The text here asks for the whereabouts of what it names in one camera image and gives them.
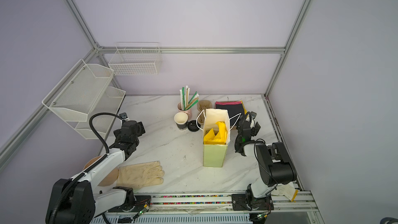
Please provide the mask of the single yellow paper napkin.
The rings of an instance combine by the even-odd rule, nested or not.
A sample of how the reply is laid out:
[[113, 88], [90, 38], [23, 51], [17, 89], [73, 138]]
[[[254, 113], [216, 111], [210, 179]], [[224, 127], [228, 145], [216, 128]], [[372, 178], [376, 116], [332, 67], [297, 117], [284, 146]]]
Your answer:
[[210, 129], [209, 132], [204, 136], [205, 145], [225, 145], [227, 143], [227, 127], [225, 122], [217, 122], [218, 131]]

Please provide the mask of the green paper takeout bag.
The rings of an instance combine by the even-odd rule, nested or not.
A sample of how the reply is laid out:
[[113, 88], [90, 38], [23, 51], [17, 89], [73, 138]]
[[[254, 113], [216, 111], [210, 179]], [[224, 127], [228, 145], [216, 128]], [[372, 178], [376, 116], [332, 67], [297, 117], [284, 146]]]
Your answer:
[[204, 117], [203, 124], [197, 123], [203, 132], [203, 166], [221, 168], [231, 140], [231, 130], [241, 114], [229, 117], [227, 110], [209, 108], [202, 110], [199, 116]]

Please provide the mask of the brown pulp cup carrier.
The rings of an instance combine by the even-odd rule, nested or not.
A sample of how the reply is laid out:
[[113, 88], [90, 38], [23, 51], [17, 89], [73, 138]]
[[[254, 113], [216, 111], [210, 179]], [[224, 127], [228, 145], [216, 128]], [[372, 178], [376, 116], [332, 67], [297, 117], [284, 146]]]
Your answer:
[[197, 104], [197, 109], [198, 109], [198, 123], [200, 125], [204, 124], [205, 121], [205, 114], [206, 110], [212, 108], [212, 103], [211, 101], [208, 100], [200, 100]]

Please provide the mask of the black plastic cup lid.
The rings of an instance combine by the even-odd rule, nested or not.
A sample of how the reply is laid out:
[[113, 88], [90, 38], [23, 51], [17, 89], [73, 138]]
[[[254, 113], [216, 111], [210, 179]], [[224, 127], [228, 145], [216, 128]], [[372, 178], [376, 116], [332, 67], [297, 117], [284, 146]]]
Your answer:
[[201, 125], [196, 120], [189, 121], [187, 127], [190, 132], [198, 132], [201, 129]]

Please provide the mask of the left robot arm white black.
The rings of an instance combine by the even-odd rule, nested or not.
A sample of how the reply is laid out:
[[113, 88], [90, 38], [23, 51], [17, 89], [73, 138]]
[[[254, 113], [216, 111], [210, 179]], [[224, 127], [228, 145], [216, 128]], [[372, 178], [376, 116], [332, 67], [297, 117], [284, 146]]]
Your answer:
[[110, 191], [94, 191], [111, 171], [117, 168], [139, 145], [138, 138], [145, 133], [141, 122], [122, 121], [114, 131], [115, 142], [109, 152], [79, 174], [58, 180], [51, 192], [45, 222], [48, 224], [89, 224], [92, 219], [117, 208], [129, 212], [136, 204], [133, 189], [116, 186]]

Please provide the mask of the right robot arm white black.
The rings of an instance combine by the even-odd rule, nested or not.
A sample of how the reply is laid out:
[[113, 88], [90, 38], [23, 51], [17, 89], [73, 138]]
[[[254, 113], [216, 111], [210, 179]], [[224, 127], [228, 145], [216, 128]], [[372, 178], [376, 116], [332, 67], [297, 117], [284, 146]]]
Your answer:
[[255, 121], [256, 113], [247, 112], [232, 117], [236, 120], [237, 137], [235, 152], [244, 157], [254, 157], [258, 163], [260, 177], [249, 184], [244, 194], [233, 194], [235, 211], [270, 212], [274, 209], [271, 193], [282, 185], [297, 179], [297, 172], [282, 142], [266, 144], [264, 139], [254, 140], [261, 127]]

